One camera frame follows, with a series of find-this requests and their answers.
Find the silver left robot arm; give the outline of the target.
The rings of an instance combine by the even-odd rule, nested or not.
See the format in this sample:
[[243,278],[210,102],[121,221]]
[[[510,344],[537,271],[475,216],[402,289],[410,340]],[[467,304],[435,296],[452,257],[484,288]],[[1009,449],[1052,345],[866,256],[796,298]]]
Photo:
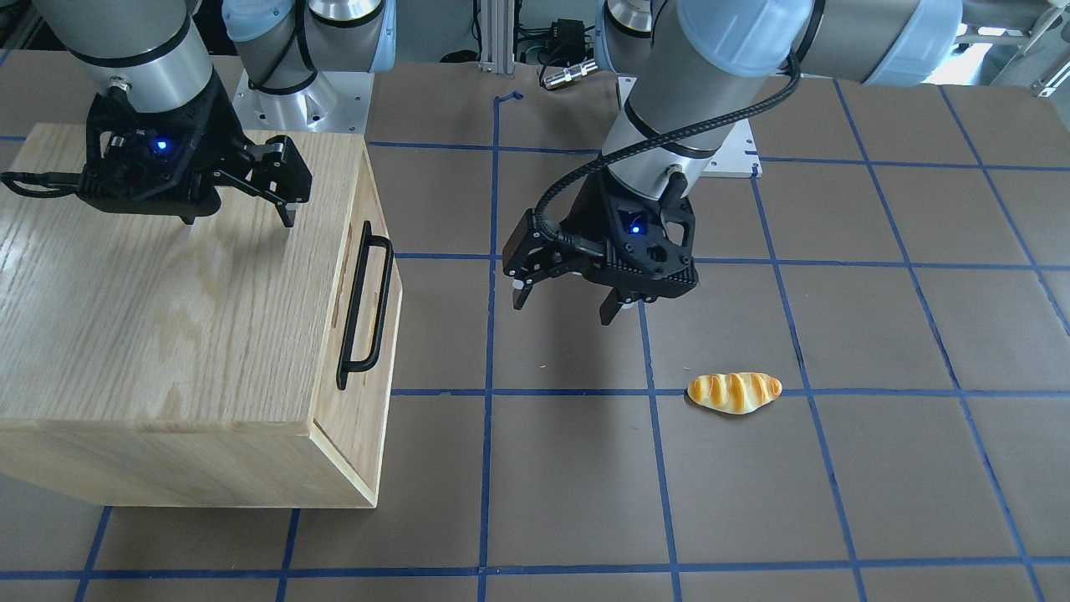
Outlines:
[[599,155],[557,179],[503,248],[513,308],[577,274],[621,309],[696,289],[689,194],[732,126],[788,99],[806,74],[920,84],[943,61],[960,1],[660,1],[649,52]]

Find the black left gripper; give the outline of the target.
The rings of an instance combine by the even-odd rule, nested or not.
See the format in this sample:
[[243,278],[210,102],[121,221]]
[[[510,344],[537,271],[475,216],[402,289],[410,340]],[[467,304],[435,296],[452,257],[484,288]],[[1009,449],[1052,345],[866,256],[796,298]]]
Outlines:
[[628,190],[610,171],[585,179],[574,209],[561,221],[569,235],[603,245],[590,257],[546,237],[528,209],[503,248],[503,273],[513,278],[513,308],[523,308],[532,285],[579,271],[588,282],[613,287],[599,306],[611,325],[637,298],[679,298],[699,285],[693,263],[696,214],[685,195],[688,180],[672,174],[660,197]]

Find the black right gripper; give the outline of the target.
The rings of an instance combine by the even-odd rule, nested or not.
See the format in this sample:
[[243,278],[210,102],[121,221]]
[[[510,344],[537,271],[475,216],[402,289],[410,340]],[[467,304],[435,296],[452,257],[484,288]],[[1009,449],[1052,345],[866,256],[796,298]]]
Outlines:
[[75,195],[100,211],[175,216],[192,226],[221,209],[217,186],[229,186],[270,202],[292,228],[311,184],[291,137],[251,142],[225,87],[208,84],[164,113],[137,113],[118,90],[97,94],[85,121]]

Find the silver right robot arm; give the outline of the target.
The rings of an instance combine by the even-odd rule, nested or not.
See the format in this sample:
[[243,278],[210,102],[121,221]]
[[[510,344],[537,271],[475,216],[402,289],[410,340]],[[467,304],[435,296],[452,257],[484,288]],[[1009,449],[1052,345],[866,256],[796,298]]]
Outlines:
[[76,196],[114,214],[184,223],[221,209],[218,187],[272,205],[286,227],[314,175],[291,132],[343,124],[328,72],[379,73],[396,61],[394,1],[225,1],[221,20],[246,71],[257,117],[278,133],[255,142],[184,1],[37,1],[96,96],[85,118],[85,167],[5,172],[30,198]]

